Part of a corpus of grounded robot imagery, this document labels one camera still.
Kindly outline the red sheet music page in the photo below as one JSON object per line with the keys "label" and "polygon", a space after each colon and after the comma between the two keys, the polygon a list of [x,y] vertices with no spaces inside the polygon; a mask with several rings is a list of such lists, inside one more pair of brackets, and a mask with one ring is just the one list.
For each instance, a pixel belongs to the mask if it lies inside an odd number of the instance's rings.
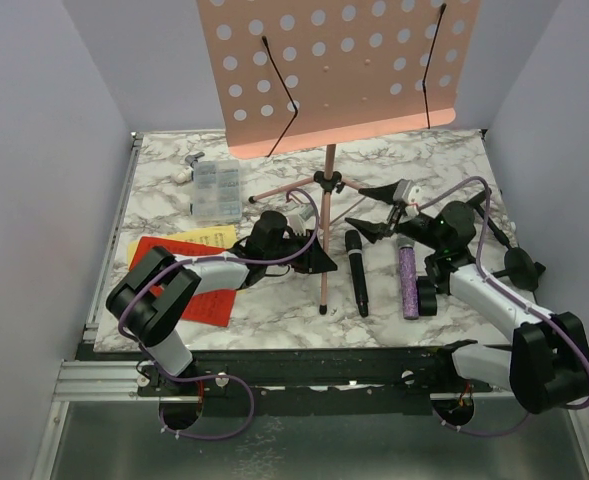
{"label": "red sheet music page", "polygon": [[226,328],[235,302],[234,291],[217,291],[195,296],[181,318],[185,321]]}

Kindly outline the pink music stand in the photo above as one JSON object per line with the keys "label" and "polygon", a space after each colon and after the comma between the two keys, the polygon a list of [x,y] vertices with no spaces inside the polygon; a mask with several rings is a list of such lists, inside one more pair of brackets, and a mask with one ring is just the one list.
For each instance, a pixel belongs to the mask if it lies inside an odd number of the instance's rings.
{"label": "pink music stand", "polygon": [[339,144],[452,123],[476,1],[201,1],[229,151]]}

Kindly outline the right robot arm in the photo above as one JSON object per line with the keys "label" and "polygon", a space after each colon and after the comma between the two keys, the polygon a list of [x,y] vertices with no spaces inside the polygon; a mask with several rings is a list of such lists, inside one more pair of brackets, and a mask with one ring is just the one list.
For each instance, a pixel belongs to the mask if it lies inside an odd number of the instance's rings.
{"label": "right robot arm", "polygon": [[523,291],[539,286],[543,265],[511,246],[489,218],[491,190],[451,201],[432,217],[418,204],[419,189],[399,180],[360,195],[390,205],[386,221],[348,219],[350,239],[398,241],[403,315],[437,312],[437,295],[452,296],[489,321],[509,341],[507,349],[461,341],[446,348],[434,379],[454,392],[479,380],[512,392],[531,414],[556,407],[589,407],[589,345],[582,321],[530,302]]}

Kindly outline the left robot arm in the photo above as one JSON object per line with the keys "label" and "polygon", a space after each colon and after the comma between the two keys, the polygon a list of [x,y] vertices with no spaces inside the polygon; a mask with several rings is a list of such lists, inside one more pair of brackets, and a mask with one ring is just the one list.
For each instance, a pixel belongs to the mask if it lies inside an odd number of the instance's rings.
{"label": "left robot arm", "polygon": [[162,384],[183,395],[194,387],[196,372],[176,326],[190,301],[202,294],[247,289],[266,276],[269,266],[310,275],[338,269],[314,230],[297,234],[283,214],[267,211],[249,236],[218,255],[179,260],[163,246],[151,248],[108,294],[105,307],[122,334],[162,369]]}

